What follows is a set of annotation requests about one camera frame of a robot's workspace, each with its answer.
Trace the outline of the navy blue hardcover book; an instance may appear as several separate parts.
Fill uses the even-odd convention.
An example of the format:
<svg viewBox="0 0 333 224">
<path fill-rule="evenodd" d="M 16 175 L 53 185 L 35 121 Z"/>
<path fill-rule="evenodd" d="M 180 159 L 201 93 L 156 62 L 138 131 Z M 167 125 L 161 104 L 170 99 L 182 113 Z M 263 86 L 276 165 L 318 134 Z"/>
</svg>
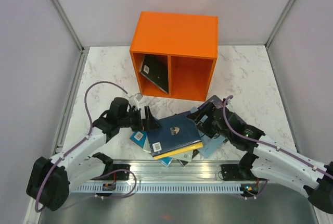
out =
<svg viewBox="0 0 333 224">
<path fill-rule="evenodd" d="M 147 131 L 152 156 L 202 142 L 196 124 L 186 117 L 189 114 L 185 111 L 160 119 L 160 129 Z"/>
</svg>

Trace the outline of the yellow paperback book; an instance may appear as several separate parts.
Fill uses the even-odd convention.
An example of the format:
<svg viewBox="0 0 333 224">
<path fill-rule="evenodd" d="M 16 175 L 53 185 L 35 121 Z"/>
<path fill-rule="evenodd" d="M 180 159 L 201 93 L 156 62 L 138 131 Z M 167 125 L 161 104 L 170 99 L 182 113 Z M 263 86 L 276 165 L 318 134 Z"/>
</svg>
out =
<svg viewBox="0 0 333 224">
<path fill-rule="evenodd" d="M 154 159 L 160 159 L 160 158 L 165 158 L 165 157 L 169 157 L 169 156 L 173 156 L 173 155 L 177 155 L 177 154 L 181 154 L 184 152 L 188 152 L 188 151 L 192 151 L 198 148 L 202 148 L 203 147 L 203 143 L 202 142 L 198 142 L 192 145 L 189 145 L 187 147 L 182 147 L 173 151 L 169 151 L 166 153 L 161 153 L 158 155 L 153 156 Z"/>
</svg>

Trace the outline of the dark green hardcover book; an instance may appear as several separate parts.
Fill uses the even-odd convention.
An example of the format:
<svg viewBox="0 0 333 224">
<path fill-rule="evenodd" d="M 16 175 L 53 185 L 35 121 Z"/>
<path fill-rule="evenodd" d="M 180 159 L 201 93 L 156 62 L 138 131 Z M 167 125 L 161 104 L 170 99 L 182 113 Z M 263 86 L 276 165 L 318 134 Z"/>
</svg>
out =
<svg viewBox="0 0 333 224">
<path fill-rule="evenodd" d="M 169 93 L 168 67 L 156 55 L 145 54 L 139 71 L 164 93 Z"/>
</svg>

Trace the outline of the pale green plastic file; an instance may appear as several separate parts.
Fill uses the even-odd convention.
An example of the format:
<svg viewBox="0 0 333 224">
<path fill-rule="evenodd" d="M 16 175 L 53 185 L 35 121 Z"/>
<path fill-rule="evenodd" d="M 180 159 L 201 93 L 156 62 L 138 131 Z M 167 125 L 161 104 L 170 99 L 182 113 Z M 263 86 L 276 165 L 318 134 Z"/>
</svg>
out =
<svg viewBox="0 0 333 224">
<path fill-rule="evenodd" d="M 151 154 L 151 149 L 150 149 L 148 138 L 146 138 L 146 140 L 145 140 L 143 150 L 145 152 Z M 172 156 L 169 156 L 169 157 L 166 157 L 166 158 L 167 159 L 179 159 L 179 160 L 190 162 L 192 160 L 192 156 L 193 156 L 193 150 L 186 151 L 186 152 L 176 154 L 176 155 L 172 155 Z"/>
</svg>

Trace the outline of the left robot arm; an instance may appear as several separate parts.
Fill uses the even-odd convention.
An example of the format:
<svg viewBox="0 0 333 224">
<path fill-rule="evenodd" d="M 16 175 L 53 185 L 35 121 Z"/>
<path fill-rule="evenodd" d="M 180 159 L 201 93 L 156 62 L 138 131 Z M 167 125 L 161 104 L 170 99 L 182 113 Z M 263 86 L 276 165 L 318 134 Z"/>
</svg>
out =
<svg viewBox="0 0 333 224">
<path fill-rule="evenodd" d="M 32 168 L 26 194 L 49 210 L 58 210 L 70 192 L 91 179 L 110 179 L 114 173 L 113 159 L 97 149 L 115 137 L 121 128 L 133 132 L 161 128 L 160 122 L 145 106 L 145 117 L 129 101 L 116 97 L 96 120 L 88 133 L 66 150 L 51 158 L 38 158 Z"/>
</svg>

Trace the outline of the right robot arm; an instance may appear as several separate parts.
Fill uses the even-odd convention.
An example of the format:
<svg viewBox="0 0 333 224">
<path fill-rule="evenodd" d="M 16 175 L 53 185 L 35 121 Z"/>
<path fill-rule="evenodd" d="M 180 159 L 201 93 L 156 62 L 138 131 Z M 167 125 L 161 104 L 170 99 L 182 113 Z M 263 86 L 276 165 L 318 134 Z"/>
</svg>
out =
<svg viewBox="0 0 333 224">
<path fill-rule="evenodd" d="M 332 214 L 332 163 L 324 164 L 279 146 L 264 131 L 247 124 L 225 105 L 208 102 L 187 115 L 197 129 L 212 138 L 225 137 L 245 154 L 237 165 L 245 180 L 259 178 L 288 187 L 321 211 Z"/>
</svg>

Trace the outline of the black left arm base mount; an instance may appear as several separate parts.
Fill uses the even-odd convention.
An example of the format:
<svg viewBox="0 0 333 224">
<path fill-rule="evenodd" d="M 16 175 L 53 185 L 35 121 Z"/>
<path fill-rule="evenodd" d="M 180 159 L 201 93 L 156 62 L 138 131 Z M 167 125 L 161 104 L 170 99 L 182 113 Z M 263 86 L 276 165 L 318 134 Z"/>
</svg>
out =
<svg viewBox="0 0 333 224">
<path fill-rule="evenodd" d="M 129 172 L 124 171 L 130 170 L 131 166 L 129 164 L 114 164 L 107 166 L 102 173 L 102 177 L 100 177 L 98 180 L 106 180 L 111 182 L 117 182 L 117 181 L 127 181 L 129 179 Z"/>
</svg>

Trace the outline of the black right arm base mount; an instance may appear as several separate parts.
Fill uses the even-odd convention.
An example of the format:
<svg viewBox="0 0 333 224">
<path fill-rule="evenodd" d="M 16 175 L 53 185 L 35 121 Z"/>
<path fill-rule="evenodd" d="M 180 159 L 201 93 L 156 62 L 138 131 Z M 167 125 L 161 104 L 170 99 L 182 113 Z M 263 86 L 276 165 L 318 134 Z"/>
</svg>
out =
<svg viewBox="0 0 333 224">
<path fill-rule="evenodd" d="M 252 166 L 240 164 L 222 164 L 216 176 L 223 181 L 266 181 L 264 178 L 255 176 L 251 171 L 252 168 Z"/>
</svg>

